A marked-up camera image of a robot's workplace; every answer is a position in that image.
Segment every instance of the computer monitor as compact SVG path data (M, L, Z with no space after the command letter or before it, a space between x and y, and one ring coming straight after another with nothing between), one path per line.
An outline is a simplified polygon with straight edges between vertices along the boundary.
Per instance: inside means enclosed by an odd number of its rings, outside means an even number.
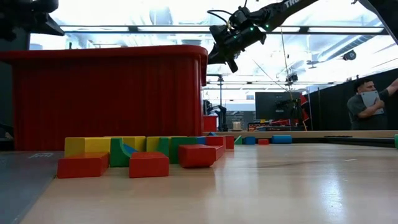
M256 119L297 119L294 109L301 105L300 93L257 92L255 100Z

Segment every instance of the red rectangular block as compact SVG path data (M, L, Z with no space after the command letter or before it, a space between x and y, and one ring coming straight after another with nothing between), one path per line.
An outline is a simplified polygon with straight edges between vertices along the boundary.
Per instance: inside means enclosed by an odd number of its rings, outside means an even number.
M209 167L215 160L215 147L200 144L178 147L178 161L183 168Z
M268 145L269 141L268 139L259 139L259 145Z
M223 146L226 148L225 136L206 136L206 145L208 146Z
M235 138L234 136L225 136L226 149L234 149Z
M129 176L167 177L169 175L169 158L161 152L135 152L130 158Z
M223 146L216 146L216 161L217 161L219 158L223 157L224 153L225 153L225 147L223 147Z
M57 177L99 177L109 167L108 152L89 152L58 161Z

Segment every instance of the gray shirt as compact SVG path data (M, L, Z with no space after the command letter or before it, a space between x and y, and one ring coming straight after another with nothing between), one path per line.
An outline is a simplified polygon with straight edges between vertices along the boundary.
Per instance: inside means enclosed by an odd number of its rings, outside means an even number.
M386 101L388 99L388 90L379 92L380 100ZM347 102L349 111L349 119L351 120L352 130L386 130L387 129L387 115L384 109L383 114L377 114L368 118L359 118L358 114L366 110L361 95L351 97Z

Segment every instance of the man's arm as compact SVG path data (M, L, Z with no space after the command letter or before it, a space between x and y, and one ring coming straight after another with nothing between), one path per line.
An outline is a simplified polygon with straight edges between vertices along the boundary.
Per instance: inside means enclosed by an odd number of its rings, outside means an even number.
M374 115L378 109L381 109L383 107L384 107L384 102L379 99L376 99L375 104L366 108L364 111L358 113L358 117L359 118L368 118L368 117Z
M388 95L393 95L396 91L398 91L398 78L389 85L386 90L388 91Z
M347 102L347 107L354 116L368 118L374 115L378 109L383 108L384 102L376 99L375 104L367 108L360 98L352 98Z

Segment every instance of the ceiling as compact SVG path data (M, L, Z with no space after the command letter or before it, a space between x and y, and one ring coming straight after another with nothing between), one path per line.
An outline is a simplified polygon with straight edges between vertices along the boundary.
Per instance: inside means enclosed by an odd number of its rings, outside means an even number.
M248 8L255 11L271 0L248 0ZM63 26L210 26L224 23L206 13L209 9L237 10L244 0L59 0L59 9L52 17ZM227 14L220 14L228 19ZM375 14L360 3L350 0L319 0L306 9L290 16L283 26L355 26L382 27ZM194 44L210 51L213 38L210 34L69 34L82 42L95 46L147 46ZM344 61L341 56L355 50L356 60ZM227 65L209 65L208 74L223 74L223 89L237 93L274 91L286 88L272 82L284 82L286 75L296 73L298 83L293 90L302 90L309 85L330 85L344 82L348 77L370 75L398 67L398 46L388 35L267 35L264 45L248 47L236 60L239 70L232 74ZM217 77L208 77L217 81ZM248 85L245 82L265 82ZM220 88L209 84L209 91Z

